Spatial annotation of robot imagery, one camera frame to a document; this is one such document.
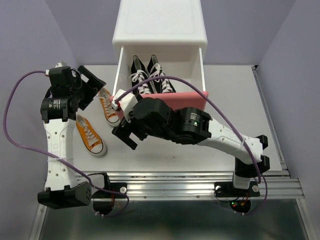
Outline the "black sneaker front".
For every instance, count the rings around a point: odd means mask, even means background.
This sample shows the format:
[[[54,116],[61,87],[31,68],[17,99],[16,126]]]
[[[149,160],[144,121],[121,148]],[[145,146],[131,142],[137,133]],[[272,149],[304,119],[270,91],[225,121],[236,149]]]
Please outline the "black sneaker front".
[[[146,67],[142,63],[142,61],[138,58],[137,55],[132,57],[132,65],[131,65],[131,85],[132,87],[136,86],[137,84],[143,82],[144,80],[149,78],[147,73]],[[149,82],[144,83],[141,86],[138,86],[137,89],[133,91],[135,95],[142,95],[142,94],[153,94],[154,91],[151,87]]]

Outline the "dark pink drawer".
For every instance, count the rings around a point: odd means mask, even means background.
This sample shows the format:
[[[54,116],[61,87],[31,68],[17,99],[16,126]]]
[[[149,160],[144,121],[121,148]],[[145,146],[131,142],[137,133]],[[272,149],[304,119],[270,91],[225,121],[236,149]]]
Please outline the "dark pink drawer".
[[[113,87],[113,95],[118,90],[126,91],[132,87],[130,75],[133,56],[138,56],[147,66],[151,55],[155,55],[167,76],[174,76],[187,81],[201,91],[206,97],[203,51],[198,46],[122,46],[119,53],[118,67]],[[204,110],[206,100],[188,85],[176,81],[170,81],[175,88],[175,93],[143,94],[142,97],[161,99],[172,109],[178,110],[185,107],[193,107]]]

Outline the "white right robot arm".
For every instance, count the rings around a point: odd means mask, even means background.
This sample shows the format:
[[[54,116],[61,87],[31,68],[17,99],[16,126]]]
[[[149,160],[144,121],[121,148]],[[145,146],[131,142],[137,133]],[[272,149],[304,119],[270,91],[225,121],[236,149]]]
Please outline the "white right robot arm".
[[[173,110],[159,98],[142,98],[123,118],[112,134],[132,150],[137,144],[130,138],[134,134],[143,141],[148,136],[181,145],[210,147],[235,158],[232,181],[216,183],[217,197],[258,197],[253,178],[270,169],[270,159],[264,155],[268,147],[265,135],[239,138],[230,128],[213,119],[208,113],[194,107]]]

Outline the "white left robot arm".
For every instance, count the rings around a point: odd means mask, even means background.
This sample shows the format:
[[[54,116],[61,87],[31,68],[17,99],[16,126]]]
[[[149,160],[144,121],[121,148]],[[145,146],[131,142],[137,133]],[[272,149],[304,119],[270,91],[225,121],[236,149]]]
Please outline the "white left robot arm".
[[[83,65],[77,70],[57,65],[45,74],[51,84],[40,107],[47,140],[47,178],[37,200],[52,209],[88,206],[93,185],[90,180],[78,182],[73,165],[76,113],[84,110],[106,83]]]

